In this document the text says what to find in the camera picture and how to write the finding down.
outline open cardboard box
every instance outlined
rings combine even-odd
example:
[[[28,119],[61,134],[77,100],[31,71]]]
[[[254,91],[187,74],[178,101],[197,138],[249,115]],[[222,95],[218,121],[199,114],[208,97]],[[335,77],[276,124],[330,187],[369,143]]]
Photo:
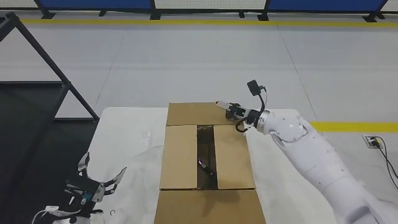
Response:
[[[245,136],[215,103],[171,103],[155,224],[265,222]]]

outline gray floor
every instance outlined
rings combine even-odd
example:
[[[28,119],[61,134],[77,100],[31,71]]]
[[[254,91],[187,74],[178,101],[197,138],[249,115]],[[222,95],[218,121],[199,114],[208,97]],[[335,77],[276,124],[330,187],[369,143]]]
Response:
[[[54,26],[29,30],[98,114],[110,106],[235,101],[310,121],[398,121],[398,29],[277,26]],[[0,42],[0,80],[56,80],[23,36]],[[58,116],[88,116],[69,95]],[[381,154],[360,133],[327,134],[352,173],[398,205]],[[398,166],[398,135],[381,134]]]

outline box opening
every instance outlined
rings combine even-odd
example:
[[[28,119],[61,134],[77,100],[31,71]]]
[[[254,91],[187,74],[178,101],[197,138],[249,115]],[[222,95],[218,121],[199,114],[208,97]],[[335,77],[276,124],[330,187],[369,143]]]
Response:
[[[218,189],[213,126],[197,126],[197,154],[197,189]]]

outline table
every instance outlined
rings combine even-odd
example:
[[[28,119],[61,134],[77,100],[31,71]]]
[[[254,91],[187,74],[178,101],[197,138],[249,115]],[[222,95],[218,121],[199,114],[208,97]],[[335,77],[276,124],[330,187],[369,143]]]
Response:
[[[295,110],[271,110],[296,116]],[[167,108],[106,108],[89,148],[88,175],[109,180],[127,166],[91,223],[153,223],[159,195]],[[269,135],[246,133],[254,180],[267,224],[336,224],[333,210]]]

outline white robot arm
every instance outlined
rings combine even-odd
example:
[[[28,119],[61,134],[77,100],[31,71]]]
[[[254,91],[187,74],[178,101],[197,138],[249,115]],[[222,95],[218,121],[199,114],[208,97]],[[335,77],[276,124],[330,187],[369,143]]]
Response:
[[[238,104],[217,102],[226,109],[226,117],[238,120],[236,129],[243,133],[242,122],[270,134],[298,172],[327,199],[341,224],[398,223],[398,211],[371,195],[349,172],[335,148],[301,116],[277,116],[266,111],[256,81],[248,83],[252,94],[260,96],[260,111]]]

